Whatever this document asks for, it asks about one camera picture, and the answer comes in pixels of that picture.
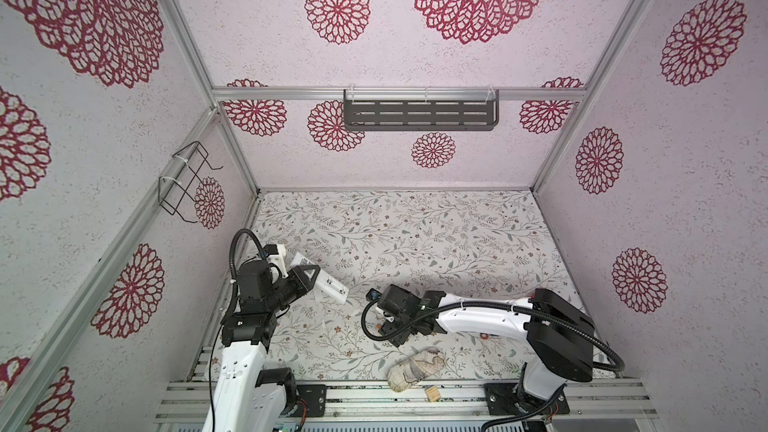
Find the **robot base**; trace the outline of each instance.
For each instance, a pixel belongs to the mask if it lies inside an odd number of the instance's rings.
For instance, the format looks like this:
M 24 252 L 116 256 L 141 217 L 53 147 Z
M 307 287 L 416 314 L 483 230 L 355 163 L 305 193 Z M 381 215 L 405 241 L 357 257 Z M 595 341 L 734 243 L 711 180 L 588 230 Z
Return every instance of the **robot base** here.
M 300 418 L 304 415 L 304 408 L 301 404 L 298 404 L 300 399 L 304 399 L 307 405 L 306 416 L 309 417 L 322 417 L 326 414 L 326 390 L 328 387 L 321 384 L 314 385 L 297 385 L 296 386 L 296 402 L 295 407 L 288 417 Z
M 490 415 L 515 416 L 528 412 L 529 408 L 520 408 L 520 400 L 517 396 L 516 382 L 508 384 L 486 384 L 485 401 L 488 402 L 488 413 Z M 551 411 L 544 411 L 542 415 L 548 417 L 553 415 L 566 415 L 571 412 L 568 402 L 564 395 L 561 395 L 550 407 Z

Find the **wall-mounted basket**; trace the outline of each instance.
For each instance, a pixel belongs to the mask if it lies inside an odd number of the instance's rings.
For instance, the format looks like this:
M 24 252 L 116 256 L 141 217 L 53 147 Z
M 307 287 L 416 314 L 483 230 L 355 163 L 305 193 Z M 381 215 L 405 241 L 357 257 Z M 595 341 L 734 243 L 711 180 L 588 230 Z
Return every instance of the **wall-mounted basket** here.
M 192 167 L 190 165 L 190 162 L 192 162 L 196 156 L 200 156 L 202 160 L 200 161 L 200 164 L 197 167 Z M 200 170 L 203 168 L 203 166 L 207 166 L 210 170 L 220 170 L 224 168 L 224 166 L 213 167 L 210 164 L 210 162 L 208 162 L 208 151 L 205 149 L 203 144 L 201 144 L 199 141 L 191 142 L 186 146 L 182 147 L 175 154 L 173 154 L 173 158 L 181 160 L 184 163 L 184 168 L 182 168 L 181 171 L 183 172 L 184 170 L 190 170 L 192 172 L 192 177 L 190 177 L 189 182 L 186 185 L 180 182 L 178 179 L 179 177 L 181 177 L 182 172 L 179 172 L 178 177 L 168 177 L 168 176 L 158 177 L 158 203 L 160 204 L 160 207 L 162 207 L 166 212 L 168 212 L 172 216 L 179 216 L 181 217 L 181 220 L 185 222 L 188 222 L 190 224 L 197 224 L 198 223 L 197 220 L 188 220 L 184 216 L 182 216 L 181 211 L 179 210 L 179 206 L 181 205 L 185 197 L 189 198 L 192 202 L 195 202 L 194 197 L 191 194 L 189 194 L 189 189 L 195 183 L 197 183 L 198 185 L 203 183 L 203 179 L 199 175 Z M 168 190 L 166 191 L 166 193 L 163 195 L 162 194 L 163 185 L 167 181 L 170 181 L 171 184 Z M 174 203 L 168 202 L 168 196 L 176 188 L 181 190 L 181 196 L 174 204 Z
M 355 100 L 344 90 L 344 127 L 356 132 L 493 130 L 498 90 L 486 100 Z

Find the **floor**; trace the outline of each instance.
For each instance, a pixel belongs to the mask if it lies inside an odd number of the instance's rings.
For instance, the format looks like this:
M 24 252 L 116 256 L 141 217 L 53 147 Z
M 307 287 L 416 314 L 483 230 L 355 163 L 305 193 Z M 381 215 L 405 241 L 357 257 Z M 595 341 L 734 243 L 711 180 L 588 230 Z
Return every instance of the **floor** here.
M 279 320 L 266 366 L 291 367 L 300 380 L 383 379 L 427 346 L 446 355 L 442 379 L 513 379 L 534 358 L 526 343 L 480 334 L 411 336 L 400 349 L 370 341 L 360 330 L 370 288 L 499 299 L 550 288 L 581 308 L 530 192 L 272 192 L 254 231 L 350 288 L 344 305 L 315 290 Z

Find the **wooden block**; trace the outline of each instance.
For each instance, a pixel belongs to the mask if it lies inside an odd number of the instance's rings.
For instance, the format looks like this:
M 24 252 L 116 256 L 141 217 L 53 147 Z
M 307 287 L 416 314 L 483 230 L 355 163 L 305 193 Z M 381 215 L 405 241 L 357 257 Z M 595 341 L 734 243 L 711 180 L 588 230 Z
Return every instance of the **wooden block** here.
M 427 392 L 427 399 L 430 402 L 437 402 L 438 400 L 440 400 L 440 391 L 437 390 L 437 387 L 432 386 L 429 389 L 427 389 L 426 392 Z

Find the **enclosure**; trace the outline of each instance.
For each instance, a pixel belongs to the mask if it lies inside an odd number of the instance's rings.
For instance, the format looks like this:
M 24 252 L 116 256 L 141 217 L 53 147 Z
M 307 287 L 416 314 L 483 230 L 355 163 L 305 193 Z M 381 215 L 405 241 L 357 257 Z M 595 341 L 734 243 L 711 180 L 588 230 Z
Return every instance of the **enclosure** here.
M 628 368 L 548 430 L 762 429 L 766 30 L 768 0 L 2 0 L 0 428 L 199 430 L 245 227 L 350 289 L 272 337 L 329 386 L 307 427 L 471 432 L 533 359 L 367 340 L 396 284 L 592 317 Z M 350 119 L 394 102 L 437 112 Z M 391 392 L 427 347 L 443 400 Z

